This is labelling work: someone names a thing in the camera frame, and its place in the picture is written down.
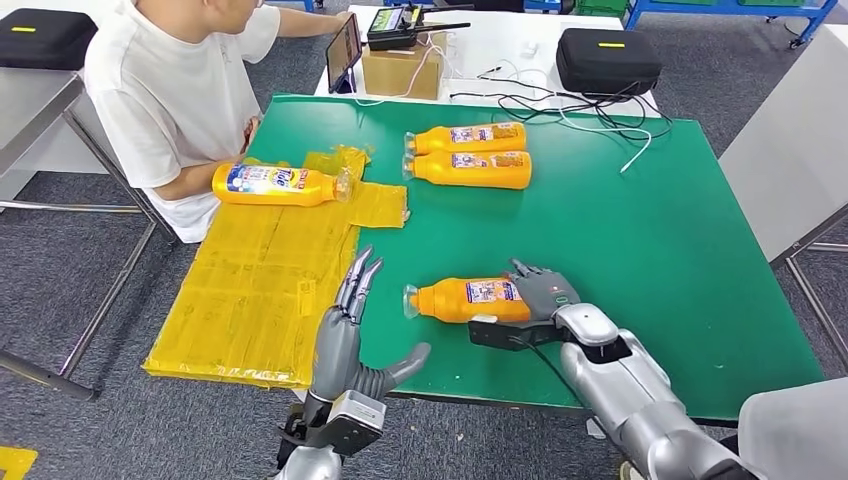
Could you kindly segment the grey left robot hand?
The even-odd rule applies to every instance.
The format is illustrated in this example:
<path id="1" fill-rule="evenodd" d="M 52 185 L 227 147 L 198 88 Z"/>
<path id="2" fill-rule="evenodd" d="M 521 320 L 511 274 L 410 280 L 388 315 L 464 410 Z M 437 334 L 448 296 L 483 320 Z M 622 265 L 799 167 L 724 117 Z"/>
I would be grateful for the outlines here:
<path id="1" fill-rule="evenodd" d="M 422 342 L 402 360 L 382 369 L 368 367 L 360 360 L 360 328 L 376 274 L 383 260 L 372 260 L 373 247 L 356 255 L 345 274 L 334 302 L 325 311 L 316 336 L 312 381 L 308 396 L 332 402 L 354 390 L 381 399 L 423 369 L 431 345 Z"/>

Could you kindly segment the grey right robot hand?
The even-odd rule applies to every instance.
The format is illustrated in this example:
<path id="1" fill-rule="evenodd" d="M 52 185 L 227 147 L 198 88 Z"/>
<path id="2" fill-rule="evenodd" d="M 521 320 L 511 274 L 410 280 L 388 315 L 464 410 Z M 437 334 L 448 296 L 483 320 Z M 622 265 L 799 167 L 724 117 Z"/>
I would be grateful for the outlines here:
<path id="1" fill-rule="evenodd" d="M 561 307 L 580 303 L 574 287 L 559 273 L 511 259 L 508 278 L 528 307 L 531 320 L 548 320 Z"/>

